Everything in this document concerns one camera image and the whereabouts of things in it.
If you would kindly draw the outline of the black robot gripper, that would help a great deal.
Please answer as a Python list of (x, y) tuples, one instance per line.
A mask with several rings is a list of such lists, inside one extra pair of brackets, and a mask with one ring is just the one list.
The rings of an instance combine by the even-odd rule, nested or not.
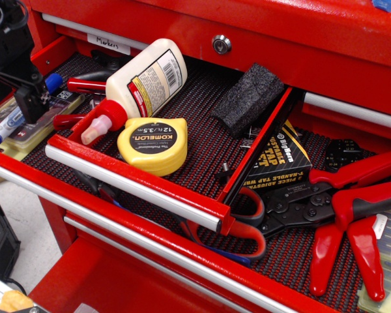
[(26, 123), (35, 124), (49, 110), (50, 92), (31, 61), (34, 41), (29, 12), (21, 1), (0, 1), (0, 102), (13, 89)]

